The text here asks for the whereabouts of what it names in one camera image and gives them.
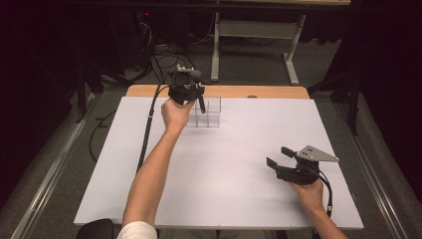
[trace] metal leg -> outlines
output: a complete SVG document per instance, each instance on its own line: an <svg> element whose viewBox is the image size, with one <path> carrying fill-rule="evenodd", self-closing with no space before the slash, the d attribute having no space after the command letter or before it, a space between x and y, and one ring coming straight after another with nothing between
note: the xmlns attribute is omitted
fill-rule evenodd
<svg viewBox="0 0 422 239"><path fill-rule="evenodd" d="M293 59L293 55L295 53L296 47L298 45L299 37L301 36L302 28L304 27L306 18L307 18L307 15L301 15L301 17L299 18L298 27L296 28L295 35L292 39L291 50L288 53L284 54L286 68L288 70L289 78L292 85L299 84L298 76L296 75L296 71L295 71L295 67L293 66L292 59Z"/></svg>
<svg viewBox="0 0 422 239"><path fill-rule="evenodd" d="M85 96L85 81L84 81L84 67L80 65L77 78L77 92L78 92L78 118L77 123L80 123L87 112L87 98Z"/></svg>
<svg viewBox="0 0 422 239"><path fill-rule="evenodd" d="M220 68L220 55L218 51L219 41L220 41L220 13L217 12L215 13L215 24L214 24L214 52L212 55L212 64L211 64L211 82L218 82L218 72Z"/></svg>

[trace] white surface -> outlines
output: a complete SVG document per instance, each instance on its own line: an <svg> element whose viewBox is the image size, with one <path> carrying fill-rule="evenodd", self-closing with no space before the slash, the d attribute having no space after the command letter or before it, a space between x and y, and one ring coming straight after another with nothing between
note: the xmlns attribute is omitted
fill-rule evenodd
<svg viewBox="0 0 422 239"><path fill-rule="evenodd" d="M147 153L164 130L157 99ZM100 218L121 223L138 163L151 98L123 98L75 223ZM170 162L156 226L299 229L313 227L295 192L268 167L295 167L281 146L307 144L333 154L312 100L222 99L220 127L187 127ZM333 190L332 219L362 228L338 163L321 162ZM324 192L324 203L327 191Z"/></svg>

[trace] dark background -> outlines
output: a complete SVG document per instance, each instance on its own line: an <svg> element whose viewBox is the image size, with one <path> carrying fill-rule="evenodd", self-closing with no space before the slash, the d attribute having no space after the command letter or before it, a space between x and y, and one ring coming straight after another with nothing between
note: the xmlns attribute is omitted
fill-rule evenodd
<svg viewBox="0 0 422 239"><path fill-rule="evenodd" d="M382 3L352 1L352 7ZM420 11L417 2L400 1L386 15L359 17L354 21L349 16L311 14L301 37L305 42L317 38L321 44L342 39L327 80L348 71L351 64L363 62L358 72L361 91L419 199L422 198L417 186L417 175L422 169L418 148L422 143ZM198 37L206 34L212 14L169 11L165 16L151 19L160 36L187 46L189 32ZM264 19L251 14L230 17ZM269 15L264 20L286 17L290 16ZM71 109L68 97L76 87L80 67L75 52L81 51L90 61L116 73L122 72L122 65L105 10L64 11L55 1L42 4L9 1L0 5L0 20L2 207L28 164ZM369 46L369 51L362 55L364 46Z"/></svg>

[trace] black device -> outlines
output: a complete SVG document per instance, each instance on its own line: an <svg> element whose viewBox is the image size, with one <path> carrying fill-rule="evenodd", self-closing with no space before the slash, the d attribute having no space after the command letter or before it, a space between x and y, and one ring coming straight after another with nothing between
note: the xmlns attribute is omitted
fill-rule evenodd
<svg viewBox="0 0 422 239"><path fill-rule="evenodd" d="M177 71L172 74L171 83L168 86L168 95L178 104L198 100L201 113L205 113L204 92L205 88L200 85L201 72L193 68L188 69L177 65Z"/></svg>
<svg viewBox="0 0 422 239"><path fill-rule="evenodd" d="M268 157L267 165L276 171L277 178L300 185L312 184L319 179L319 161L338 161L338 157L334 157L310 145L301 151L292 151L287 147L282 147L282 154L294 157L297 161L296 168L278 166L276 162Z"/></svg>

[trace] person's hand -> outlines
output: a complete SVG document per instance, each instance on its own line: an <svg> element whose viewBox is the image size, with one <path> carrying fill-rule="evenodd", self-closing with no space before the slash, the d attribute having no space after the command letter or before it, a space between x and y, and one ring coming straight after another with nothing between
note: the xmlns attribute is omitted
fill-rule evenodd
<svg viewBox="0 0 422 239"><path fill-rule="evenodd" d="M164 119L166 130L183 131L189 120L189 111L195 105L195 102L188 102L181 106L173 99L168 99L161 106L161 114Z"/></svg>
<svg viewBox="0 0 422 239"><path fill-rule="evenodd" d="M324 212L322 205L323 184L320 180L310 185L298 185L289 182L296 191L302 207L307 213Z"/></svg>

